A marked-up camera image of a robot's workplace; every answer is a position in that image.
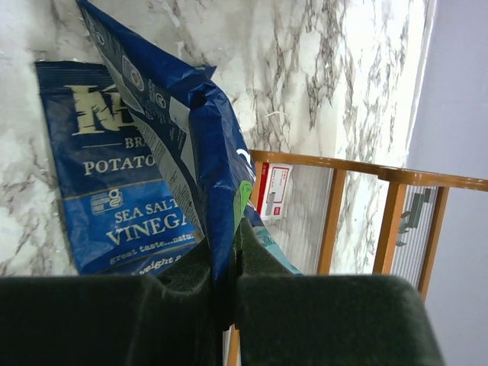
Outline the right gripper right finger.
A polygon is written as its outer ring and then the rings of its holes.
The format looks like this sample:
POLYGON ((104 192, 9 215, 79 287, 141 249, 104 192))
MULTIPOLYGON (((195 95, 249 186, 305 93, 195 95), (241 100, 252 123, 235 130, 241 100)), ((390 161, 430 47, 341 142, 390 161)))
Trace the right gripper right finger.
POLYGON ((418 293, 391 275, 291 274, 248 220, 235 237, 244 365, 442 365, 418 293))

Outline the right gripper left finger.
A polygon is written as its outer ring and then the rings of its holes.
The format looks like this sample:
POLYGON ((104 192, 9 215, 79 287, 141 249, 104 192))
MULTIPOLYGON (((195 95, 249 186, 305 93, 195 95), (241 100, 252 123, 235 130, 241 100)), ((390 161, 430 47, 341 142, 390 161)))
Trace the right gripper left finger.
POLYGON ((3 365, 220 365, 210 251, 158 275, 1 281, 3 365))

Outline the Kettle sea salt vinegar chips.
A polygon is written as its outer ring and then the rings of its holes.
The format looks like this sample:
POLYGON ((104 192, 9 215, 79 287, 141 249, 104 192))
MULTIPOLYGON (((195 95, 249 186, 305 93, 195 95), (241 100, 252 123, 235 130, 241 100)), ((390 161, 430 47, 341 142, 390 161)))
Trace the Kettle sea salt vinegar chips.
POLYGON ((34 64, 72 259, 82 275, 156 275, 195 247, 107 69, 34 64))

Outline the blue snack bag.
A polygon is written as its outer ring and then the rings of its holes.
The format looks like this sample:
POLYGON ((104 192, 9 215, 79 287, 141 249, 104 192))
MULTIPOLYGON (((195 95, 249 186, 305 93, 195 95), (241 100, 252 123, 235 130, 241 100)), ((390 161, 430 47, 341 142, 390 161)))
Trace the blue snack bag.
POLYGON ((91 38, 197 241, 211 251, 213 280, 229 267, 242 219, 285 270, 287 260, 250 200, 255 163, 225 93, 200 68, 158 48, 87 1, 91 38))

